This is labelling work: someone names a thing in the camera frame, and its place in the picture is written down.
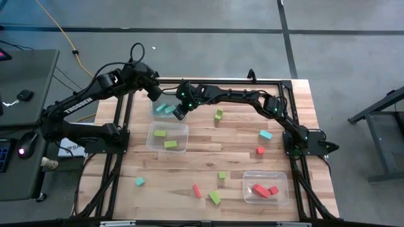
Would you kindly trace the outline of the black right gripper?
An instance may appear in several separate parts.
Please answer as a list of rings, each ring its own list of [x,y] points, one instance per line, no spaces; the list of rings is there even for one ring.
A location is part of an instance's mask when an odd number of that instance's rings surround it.
[[[182,120],[186,116],[187,110],[194,110],[200,104],[200,102],[194,97],[196,92],[196,87],[191,85],[189,81],[182,81],[179,84],[176,90],[176,98],[180,103],[172,112],[178,120]]]

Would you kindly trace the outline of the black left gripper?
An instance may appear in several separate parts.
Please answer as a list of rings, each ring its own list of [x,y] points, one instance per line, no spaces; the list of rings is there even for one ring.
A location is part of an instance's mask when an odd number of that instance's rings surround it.
[[[156,77],[157,72],[144,62],[137,63],[137,65],[135,65],[135,71],[140,80],[143,80],[145,83],[150,83],[146,86],[146,91],[148,92],[147,97],[151,101],[157,101],[162,94],[162,90],[159,87],[160,82]]]

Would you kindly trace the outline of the clear plastic bin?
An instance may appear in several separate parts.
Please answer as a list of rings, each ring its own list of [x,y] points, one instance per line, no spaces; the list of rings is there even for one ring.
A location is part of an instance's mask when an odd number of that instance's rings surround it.
[[[277,186],[279,193],[261,198],[252,192],[254,184],[260,184],[267,190]],[[284,206],[289,203],[288,180],[283,172],[246,171],[242,178],[244,201],[248,204],[269,204]]]
[[[166,137],[155,137],[153,131],[166,131]],[[146,147],[152,151],[168,152],[168,153],[185,153],[189,137],[189,127],[186,124],[157,122],[150,124]],[[178,146],[174,149],[165,149],[165,141],[177,141]]]
[[[167,108],[168,106],[171,106],[171,105],[177,106],[180,103],[180,101],[175,97],[175,92],[165,91],[163,94],[161,94],[161,96],[158,98],[157,101],[150,102],[149,114],[152,117],[161,118],[161,119],[175,118],[173,113],[166,114],[164,112],[164,110],[161,111],[160,113],[156,112],[156,108],[163,103],[167,104],[167,106],[166,106],[166,108]]]

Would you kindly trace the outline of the white printed card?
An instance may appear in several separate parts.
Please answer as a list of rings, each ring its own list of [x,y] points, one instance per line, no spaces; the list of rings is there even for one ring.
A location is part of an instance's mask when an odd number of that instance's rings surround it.
[[[88,155],[85,153],[84,147],[70,141],[67,138],[64,138],[59,145],[58,157],[68,158],[68,157],[87,157]]]

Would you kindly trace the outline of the white roll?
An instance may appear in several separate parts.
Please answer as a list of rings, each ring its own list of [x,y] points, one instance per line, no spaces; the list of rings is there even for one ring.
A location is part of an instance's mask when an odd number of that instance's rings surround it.
[[[47,157],[42,157],[40,166],[54,170],[59,166],[59,162],[56,160],[50,160]]]

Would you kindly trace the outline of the dark grey desk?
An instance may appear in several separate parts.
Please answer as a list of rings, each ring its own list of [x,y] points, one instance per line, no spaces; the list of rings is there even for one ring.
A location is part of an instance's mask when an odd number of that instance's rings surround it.
[[[42,137],[39,123],[59,57],[56,49],[9,54],[11,60],[0,61],[0,139],[18,141],[28,132],[36,132],[38,138],[30,158],[19,158],[17,146],[11,152],[6,172],[0,173],[0,202],[36,199],[41,194],[45,173],[40,164],[48,142]],[[29,102],[16,98],[22,90],[34,92]]]

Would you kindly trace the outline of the small black device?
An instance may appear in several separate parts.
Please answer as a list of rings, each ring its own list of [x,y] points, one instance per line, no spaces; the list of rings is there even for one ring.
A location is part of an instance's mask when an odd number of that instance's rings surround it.
[[[19,101],[23,101],[23,102],[29,102],[32,98],[33,98],[34,92],[30,91],[30,90],[22,90],[20,91],[16,98]]]

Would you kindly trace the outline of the black computer mouse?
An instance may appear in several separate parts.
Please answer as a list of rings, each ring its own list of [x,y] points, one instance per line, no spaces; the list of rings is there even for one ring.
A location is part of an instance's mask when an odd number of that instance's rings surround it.
[[[21,137],[17,144],[19,158],[25,160],[33,155],[37,138],[38,134],[36,132],[28,132]]]

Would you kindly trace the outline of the black keyboard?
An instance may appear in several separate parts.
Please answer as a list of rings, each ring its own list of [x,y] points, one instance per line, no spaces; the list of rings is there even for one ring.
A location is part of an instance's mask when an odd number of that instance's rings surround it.
[[[0,139],[0,173],[6,172],[13,142],[10,139]]]

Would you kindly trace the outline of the black metal stand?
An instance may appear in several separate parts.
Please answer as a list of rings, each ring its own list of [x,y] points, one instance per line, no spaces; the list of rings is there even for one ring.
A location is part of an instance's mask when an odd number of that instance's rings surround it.
[[[384,98],[348,119],[350,124],[365,120],[374,141],[383,174],[368,178],[369,183],[404,179],[404,168],[395,160],[404,155],[404,110],[387,111],[386,108],[404,100],[404,86],[392,90]]]

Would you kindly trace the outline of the silver edge bracket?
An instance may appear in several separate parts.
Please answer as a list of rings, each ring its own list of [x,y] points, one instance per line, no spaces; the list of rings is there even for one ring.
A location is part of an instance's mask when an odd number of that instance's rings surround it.
[[[136,226],[135,220],[113,220],[101,221],[99,227],[134,227]]]
[[[279,221],[276,227],[312,227],[311,223]]]

